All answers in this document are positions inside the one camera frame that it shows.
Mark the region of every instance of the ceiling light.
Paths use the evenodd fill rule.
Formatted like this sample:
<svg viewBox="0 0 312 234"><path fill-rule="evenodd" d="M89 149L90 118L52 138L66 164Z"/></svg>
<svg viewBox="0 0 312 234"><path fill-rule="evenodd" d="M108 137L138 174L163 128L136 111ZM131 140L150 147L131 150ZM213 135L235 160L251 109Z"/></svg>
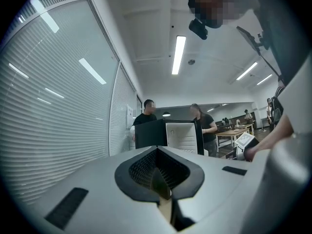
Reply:
<svg viewBox="0 0 312 234"><path fill-rule="evenodd" d="M64 96L61 96L61 95L59 95L58 93L55 93L54 91L52 91L52 90L50 90L50 89L48 89L48 88L45 88L45 90L48 91L48 92L50 92L51 94L54 94L54 95L56 95L56 96L61 97L62 99L64 99Z"/></svg>
<svg viewBox="0 0 312 234"><path fill-rule="evenodd" d="M186 37L182 37L182 36L176 37L175 59L174 59L174 66L172 68L173 75L177 75L179 73L185 41L186 41Z"/></svg>
<svg viewBox="0 0 312 234"><path fill-rule="evenodd" d="M268 77L264 78L264 79L263 79L262 81L260 81L257 85L259 85L259 84L263 83L266 79L269 79L271 76L272 76L272 74L271 74L271 75L269 75Z"/></svg>
<svg viewBox="0 0 312 234"><path fill-rule="evenodd" d="M16 72L18 72L20 75L24 76L26 79L29 78L29 76L27 76L26 74L24 74L21 70L17 69L16 67L14 67L12 64L9 63L9 66L14 69Z"/></svg>
<svg viewBox="0 0 312 234"><path fill-rule="evenodd" d="M90 64L85 60L85 58L82 58L79 60L79 62L81 63L82 66L84 66L84 68L86 70L88 70L88 72L99 81L99 83L101 83L102 85L106 84L106 81L104 81L102 79L101 76L99 76L99 74L90 66Z"/></svg>
<svg viewBox="0 0 312 234"><path fill-rule="evenodd" d="M40 99L40 98L37 98L38 100L41 100L41 101L43 101L43 102L45 102L45 103L48 103L48 104L52 104L52 103L50 103L50 102L48 102L48 101L46 101L46 100L43 100L43 99Z"/></svg>
<svg viewBox="0 0 312 234"><path fill-rule="evenodd" d="M54 33L59 30L58 25L53 18L46 12L46 9L39 0L30 0L31 5L35 8L38 13L41 13L40 17L46 22L46 24L52 29Z"/></svg>
<svg viewBox="0 0 312 234"><path fill-rule="evenodd" d="M242 79L249 71L251 71L255 66L257 65L257 63L255 62L249 69L247 69L240 77L238 77L236 80L240 80Z"/></svg>
<svg viewBox="0 0 312 234"><path fill-rule="evenodd" d="M171 114L169 113L169 112L164 112L163 114L162 114L162 116L164 116L164 117L168 117L168 116L170 116Z"/></svg>

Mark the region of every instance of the white ceiling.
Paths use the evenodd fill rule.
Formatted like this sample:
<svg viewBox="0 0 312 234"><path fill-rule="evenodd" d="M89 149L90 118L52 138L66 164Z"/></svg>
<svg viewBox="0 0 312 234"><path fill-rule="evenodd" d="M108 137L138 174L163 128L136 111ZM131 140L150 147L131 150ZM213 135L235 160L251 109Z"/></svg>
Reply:
<svg viewBox="0 0 312 234"><path fill-rule="evenodd" d="M262 31L252 10L219 29L208 28L208 39L202 40L188 29L194 19L189 12L188 0L115 0L115 3L119 4L124 18L122 34L129 38L126 46L145 97L160 95L158 98L161 98L168 97L168 94L181 97L194 93L204 96L208 92L211 94L212 90L229 93L229 97L233 97L237 93L248 93L248 89L272 73L236 30L239 25L255 37ZM173 76L178 35L187 39L179 74ZM272 53L267 51L264 54L276 66ZM188 64L190 59L195 59L192 66ZM247 76L236 81L255 61L259 64ZM172 106L167 101L160 103L161 106Z"/></svg>

